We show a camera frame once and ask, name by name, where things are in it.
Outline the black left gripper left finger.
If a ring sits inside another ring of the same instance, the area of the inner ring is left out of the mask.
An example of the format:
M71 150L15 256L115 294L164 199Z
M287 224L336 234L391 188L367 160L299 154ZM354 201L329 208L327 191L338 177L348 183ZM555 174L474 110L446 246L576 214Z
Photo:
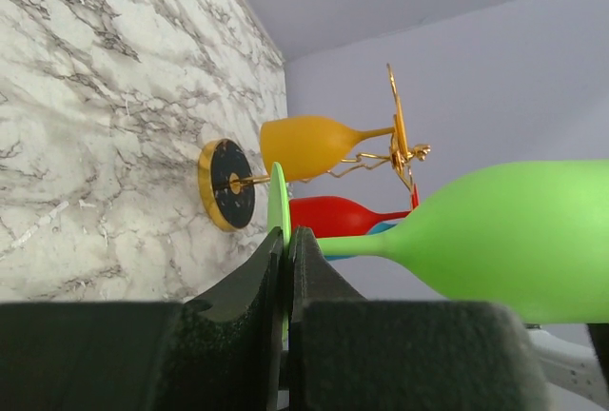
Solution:
M5 303L5 410L273 410L284 238L186 303Z

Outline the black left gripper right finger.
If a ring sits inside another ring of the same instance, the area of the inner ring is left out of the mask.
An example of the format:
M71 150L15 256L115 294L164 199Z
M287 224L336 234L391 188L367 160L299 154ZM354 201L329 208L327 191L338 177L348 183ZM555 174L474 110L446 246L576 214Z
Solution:
M491 303L372 301L324 258L308 228L291 239L293 410L548 410L521 321Z

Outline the blue plastic wine glass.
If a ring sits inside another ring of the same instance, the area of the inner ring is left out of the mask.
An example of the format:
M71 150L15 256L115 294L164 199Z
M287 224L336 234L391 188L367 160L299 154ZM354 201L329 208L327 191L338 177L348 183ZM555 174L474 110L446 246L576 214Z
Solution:
M372 234L377 234L377 233L381 233L384 232L388 229L391 229L393 227L395 227L396 224L395 223L388 223L388 222L380 222L376 225L374 225L369 231L368 234L372 235Z

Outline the green plastic wine glass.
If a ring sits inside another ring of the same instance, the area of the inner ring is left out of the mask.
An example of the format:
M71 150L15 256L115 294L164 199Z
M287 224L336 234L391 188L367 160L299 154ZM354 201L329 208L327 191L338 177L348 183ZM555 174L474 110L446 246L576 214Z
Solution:
M449 183L396 226L322 238L329 256L378 256L456 301L525 323L608 320L608 163L521 161Z

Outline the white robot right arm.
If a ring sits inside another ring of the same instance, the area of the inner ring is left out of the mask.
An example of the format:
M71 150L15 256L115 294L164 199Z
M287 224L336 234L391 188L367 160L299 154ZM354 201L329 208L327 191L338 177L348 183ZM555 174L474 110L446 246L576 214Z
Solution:
M546 379L607 410L608 387L595 351L561 340L540 325L527 324L525 327Z

